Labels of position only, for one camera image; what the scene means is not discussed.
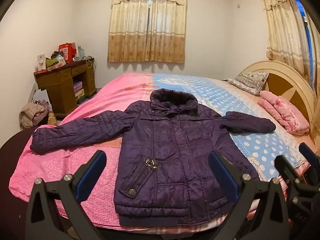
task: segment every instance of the blue polka dot blanket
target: blue polka dot blanket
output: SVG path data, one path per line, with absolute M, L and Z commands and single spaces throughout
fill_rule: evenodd
M 295 138 L 238 88 L 224 81 L 193 76 L 154 74 L 152 79 L 159 88 L 193 94 L 199 103 L 214 109 L 222 116 L 228 111 L 236 111 L 273 120 L 276 124 L 273 133 L 231 134 L 234 143 L 256 168 L 261 180 L 270 181 L 278 177 L 278 171 L 274 167 L 278 155 L 285 156 L 299 174 L 308 167 L 298 150 L 299 145 Z

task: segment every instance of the white wall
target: white wall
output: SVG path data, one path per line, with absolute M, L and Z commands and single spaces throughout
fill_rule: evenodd
M 224 78 L 234 78 L 247 66 L 268 60 L 268 23 L 262 0 L 230 0 L 230 4 L 231 26 Z
M 0 146 L 20 131 L 19 112 L 28 102 L 37 55 L 51 57 L 73 40 L 76 0 L 15 0 L 0 22 Z
M 222 78 L 226 66 L 229 0 L 188 0 L 186 60 L 183 65 L 107 62 L 111 2 L 78 0 L 77 3 L 76 41 L 86 55 L 96 59 L 95 80 L 98 88 L 124 72 L 133 71 Z

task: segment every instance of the jacket pocket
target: jacket pocket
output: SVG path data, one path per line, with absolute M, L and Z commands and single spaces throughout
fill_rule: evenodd
M 119 192 L 129 198 L 135 198 L 151 174 L 156 171 L 158 161 L 143 156 L 132 176 L 119 188 Z

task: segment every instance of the snap button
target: snap button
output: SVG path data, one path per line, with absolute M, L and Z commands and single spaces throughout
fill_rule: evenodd
M 129 189 L 129 194 L 130 194 L 130 196 L 134 196 L 134 195 L 136 195 L 136 190 L 135 189 Z

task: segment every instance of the red bag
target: red bag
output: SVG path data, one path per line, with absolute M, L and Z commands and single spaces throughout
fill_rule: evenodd
M 71 43 L 65 43 L 59 46 L 59 51 L 63 53 L 63 58 L 67 63 L 71 63 L 77 53 L 77 50 L 72 47 Z

